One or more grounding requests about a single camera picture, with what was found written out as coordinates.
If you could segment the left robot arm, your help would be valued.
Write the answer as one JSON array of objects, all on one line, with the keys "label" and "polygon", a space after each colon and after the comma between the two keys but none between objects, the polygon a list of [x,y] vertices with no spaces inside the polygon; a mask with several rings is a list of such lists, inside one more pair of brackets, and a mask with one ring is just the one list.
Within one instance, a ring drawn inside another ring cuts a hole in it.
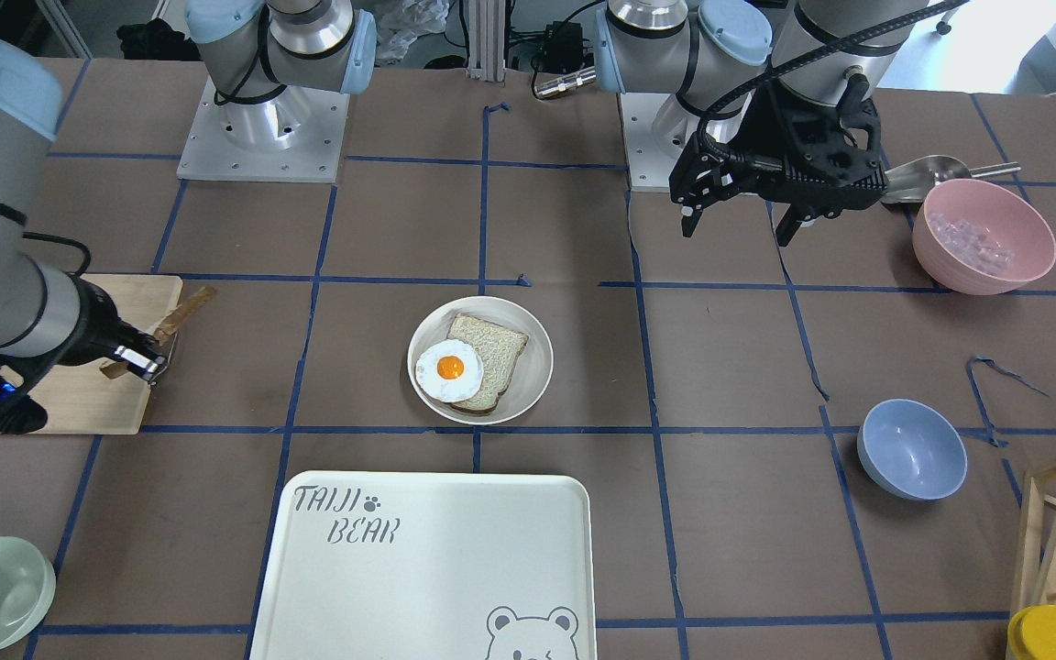
[{"label": "left robot arm", "polygon": [[926,1],[795,1],[778,25],[747,1],[607,1],[593,71],[612,93],[662,94],[657,135],[680,230],[742,195],[782,204],[787,246],[819,218],[879,204],[888,180],[876,84]]}]

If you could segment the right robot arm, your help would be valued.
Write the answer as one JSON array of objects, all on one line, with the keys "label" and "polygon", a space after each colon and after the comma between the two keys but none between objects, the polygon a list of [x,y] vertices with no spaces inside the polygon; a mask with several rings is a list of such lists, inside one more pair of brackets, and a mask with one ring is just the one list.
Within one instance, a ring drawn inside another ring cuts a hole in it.
[{"label": "right robot arm", "polygon": [[153,381],[168,364],[158,341],[122,321],[108,293],[22,247],[61,100],[48,68],[0,40],[0,434],[48,423],[32,390],[54,367],[108,359]]}]

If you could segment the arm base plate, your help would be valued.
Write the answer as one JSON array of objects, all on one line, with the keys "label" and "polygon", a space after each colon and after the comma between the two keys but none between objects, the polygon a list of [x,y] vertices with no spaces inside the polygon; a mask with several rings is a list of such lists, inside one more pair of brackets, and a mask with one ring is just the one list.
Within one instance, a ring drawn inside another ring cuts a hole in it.
[{"label": "arm base plate", "polygon": [[288,87],[264,103],[216,103],[206,81],[180,180],[334,184],[347,129],[348,93]]},{"label": "arm base plate", "polygon": [[635,193],[670,193],[670,174],[699,117],[674,93],[620,93],[621,136]]}]

